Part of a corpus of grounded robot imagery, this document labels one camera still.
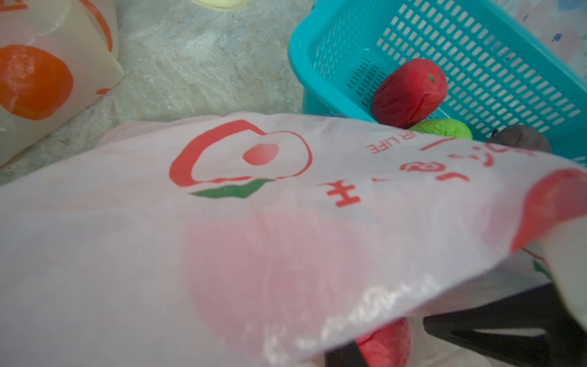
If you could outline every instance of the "red apple logo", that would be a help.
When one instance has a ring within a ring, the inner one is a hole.
[[[198,185],[201,183],[223,183],[228,181],[248,181],[253,179],[253,175],[235,177],[216,177],[213,179],[195,179],[193,170],[194,166],[201,160],[203,154],[207,149],[213,147],[218,142],[225,140],[231,136],[235,136],[242,132],[253,132],[257,136],[269,136],[272,134],[288,134],[298,138],[304,146],[305,154],[307,154],[307,161],[305,166],[297,172],[293,172],[289,175],[262,178],[257,177],[255,180],[250,181],[244,185],[228,185],[220,188],[211,188],[208,190],[196,191],[191,193],[195,196],[208,197],[208,198],[223,198],[223,197],[239,197],[246,198],[252,193],[256,192],[265,183],[272,182],[275,180],[282,180],[288,177],[299,176],[306,172],[307,169],[312,165],[312,151],[306,143],[306,141],[294,132],[288,131],[277,131],[272,133],[265,133],[255,125],[245,120],[232,121],[212,130],[209,130],[202,135],[192,140],[180,153],[180,155],[173,161],[169,170],[169,178],[179,187],[189,187]],[[257,143],[250,147],[243,155],[242,159],[250,167],[261,167],[273,162],[280,153],[278,144],[275,143]]]

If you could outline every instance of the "yellow object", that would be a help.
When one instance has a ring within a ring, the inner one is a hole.
[[[198,5],[205,8],[218,11],[236,11],[243,10],[247,4],[247,0],[192,0]]]

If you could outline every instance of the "turquoise basket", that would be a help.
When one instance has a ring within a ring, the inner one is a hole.
[[[555,154],[585,163],[586,86],[489,0],[318,0],[289,44],[304,113],[369,122],[381,82],[414,58],[448,79],[431,118],[460,120],[481,141],[527,124]]]

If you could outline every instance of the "printed logo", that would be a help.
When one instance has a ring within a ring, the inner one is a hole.
[[[237,120],[193,139],[171,164],[169,178],[179,187],[230,182],[233,184],[198,190],[191,195],[247,198],[266,183],[300,176],[310,168],[312,159],[310,147],[299,134],[266,133],[248,121]],[[202,176],[198,167],[203,165],[207,171],[222,176]],[[226,174],[222,172],[223,167],[227,167]]]

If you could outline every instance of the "orange circle print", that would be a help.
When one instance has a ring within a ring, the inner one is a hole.
[[[49,52],[25,45],[0,48],[0,105],[13,115],[46,119],[72,89],[68,66]]]

